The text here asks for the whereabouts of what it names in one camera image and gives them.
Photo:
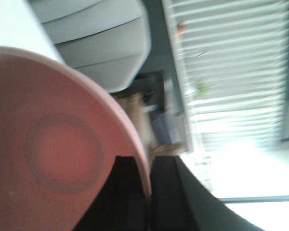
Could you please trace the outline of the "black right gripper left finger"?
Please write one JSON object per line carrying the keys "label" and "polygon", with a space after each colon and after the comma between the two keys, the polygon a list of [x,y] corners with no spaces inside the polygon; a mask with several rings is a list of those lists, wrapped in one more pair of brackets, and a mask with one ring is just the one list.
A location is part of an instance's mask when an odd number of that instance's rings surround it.
{"label": "black right gripper left finger", "polygon": [[116,157],[103,188],[74,230],[147,230],[147,203],[134,157]]}

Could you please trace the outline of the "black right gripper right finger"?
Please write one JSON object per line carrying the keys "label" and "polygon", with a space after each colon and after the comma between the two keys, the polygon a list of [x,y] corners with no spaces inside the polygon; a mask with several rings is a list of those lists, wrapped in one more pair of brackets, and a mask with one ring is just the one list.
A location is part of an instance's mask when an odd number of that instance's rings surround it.
{"label": "black right gripper right finger", "polygon": [[158,156],[151,168],[153,231],[259,231],[213,196],[178,156]]}

